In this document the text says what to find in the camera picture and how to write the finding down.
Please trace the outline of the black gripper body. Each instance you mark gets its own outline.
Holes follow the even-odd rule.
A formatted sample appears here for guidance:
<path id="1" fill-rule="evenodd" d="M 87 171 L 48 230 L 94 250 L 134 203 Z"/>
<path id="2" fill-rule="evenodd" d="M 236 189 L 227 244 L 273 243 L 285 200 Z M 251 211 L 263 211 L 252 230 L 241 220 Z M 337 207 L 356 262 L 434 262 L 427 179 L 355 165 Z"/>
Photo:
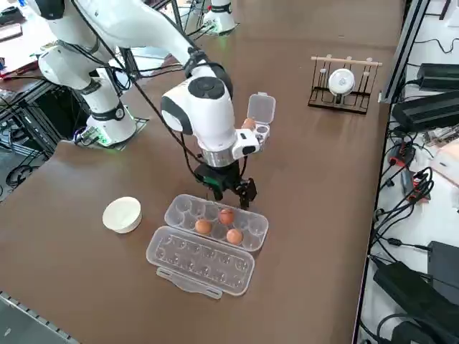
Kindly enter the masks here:
<path id="1" fill-rule="evenodd" d="M 240 181 L 240 166 L 239 163 L 231 163 L 228 166 L 217 168 L 200 164 L 195 169 L 195 174 L 199 182 L 214 190 L 235 191 Z"/>

